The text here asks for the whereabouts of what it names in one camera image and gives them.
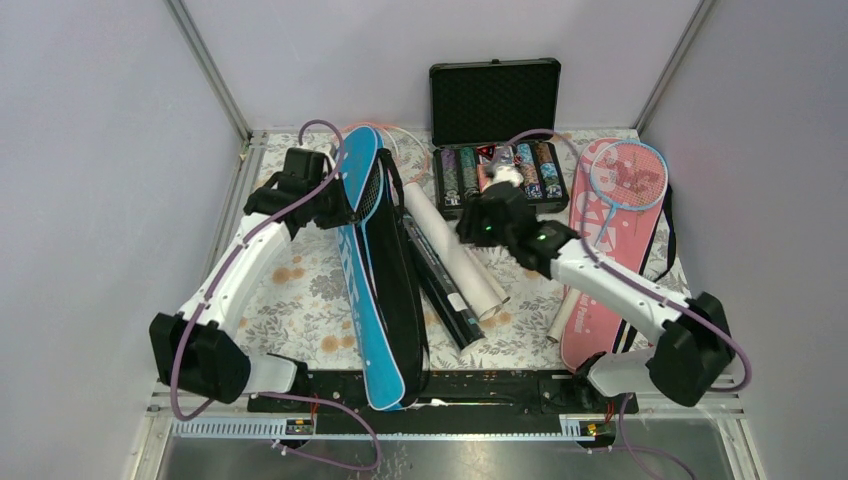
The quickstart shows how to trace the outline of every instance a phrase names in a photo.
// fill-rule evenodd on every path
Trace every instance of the white paper roll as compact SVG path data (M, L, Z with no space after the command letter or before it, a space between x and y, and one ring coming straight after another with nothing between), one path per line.
M574 311L574 307L577 306L577 300L580 298L580 290L576 288L569 288L568 295L565 296L565 300L562 301L562 305L559 307L559 311L557 312L557 316L554 317L554 323L551 324L551 328L548 330L548 341L551 343L557 343L562 339L562 332L565 331L565 326L568 325L568 319L571 318L571 312Z
M500 298L468 258L453 229L430 203L424 190L417 183L410 183L403 187L403 193L406 209L415 218L415 223L442 260L477 319L483 321L498 313Z
M480 275L482 275L483 278L486 279L486 283L488 283L489 286L492 287L492 290L495 292L495 295L497 295L498 298L501 300L501 305L508 302L509 295L506 293L506 290L504 290L501 284L498 283L498 280L495 278L494 275L492 275L492 272L490 272L489 269L486 268L485 265L483 265L483 262L480 261L480 258L468 247L465 247L465 253L468 254L468 257L471 259L471 262L474 264L475 267L477 267L477 270L480 272Z

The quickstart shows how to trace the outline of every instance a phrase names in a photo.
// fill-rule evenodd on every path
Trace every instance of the table surface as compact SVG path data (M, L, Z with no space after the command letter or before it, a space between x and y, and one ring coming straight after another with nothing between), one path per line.
M412 132L432 150L427 132ZM401 176L411 179L425 166L425 154L409 137L392 132L397 140ZM638 138L635 130L575 130L566 133L577 151L604 137ZM307 134L306 141L320 144L331 137ZM296 145L296 135L280 133L269 138L257 186L282 169L286 149ZM569 189L577 159L561 142L555 142L560 166ZM433 198L433 177L428 171L419 180ZM544 215L568 223L568 209ZM666 266L668 224L660 218L645 276L653 278ZM481 322L487 340L459 354L441 321L424 300L424 320L433 369L562 369L559 344L546 338L550 323L562 303L562 285L523 269L503 249L477 252L511 296L503 310ZM660 284L688 293L678 259ZM335 233L314 225L300 230L261 280L245 309L236 342L247 353L277 353L306 361L311 369L361 369ZM638 335L633 348L647 341Z

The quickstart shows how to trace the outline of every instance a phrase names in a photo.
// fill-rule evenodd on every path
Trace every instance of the gray wall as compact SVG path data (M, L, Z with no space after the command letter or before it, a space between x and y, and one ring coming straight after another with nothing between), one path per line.
M186 0L254 128L429 125L441 62L556 57L557 124L633 124L698 0Z
M0 3L0 478L119 478L238 143L162 2Z
M772 479L848 455L848 3L721 2L643 136L668 158L695 290L754 362Z

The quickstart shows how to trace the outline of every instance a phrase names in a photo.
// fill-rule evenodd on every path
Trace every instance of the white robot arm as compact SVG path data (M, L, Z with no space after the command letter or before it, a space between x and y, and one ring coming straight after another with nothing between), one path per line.
M505 246L523 267L590 295L645 335L651 348L599 352L578 368L575 381L591 387L599 403L625 392L659 391L691 407L733 360L734 351L725 342L668 306L687 306L728 333L718 299L706 292L688 298L618 266L614 270L625 277L623 282L602 266L615 262L597 249L584 250L577 232L560 222L537 221L524 193L512 182L495 183L466 202L457 233L464 243Z
M188 317L202 306L182 356L179 388L223 403L245 392L291 390L297 362L272 354L247 356L234 339L260 279L300 228L313 220L321 228L334 228L355 219L344 200L341 180L336 179L313 200L268 223L270 216L322 181L332 156L332 149L289 149L284 169L248 198L238 231L209 277L176 314L160 313L153 319L150 339L163 383L171 382Z

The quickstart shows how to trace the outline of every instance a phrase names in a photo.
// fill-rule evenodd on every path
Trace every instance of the black foam lining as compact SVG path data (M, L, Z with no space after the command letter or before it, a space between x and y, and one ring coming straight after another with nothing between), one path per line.
M498 143L531 128L553 129L560 63L494 62L430 69L434 145Z

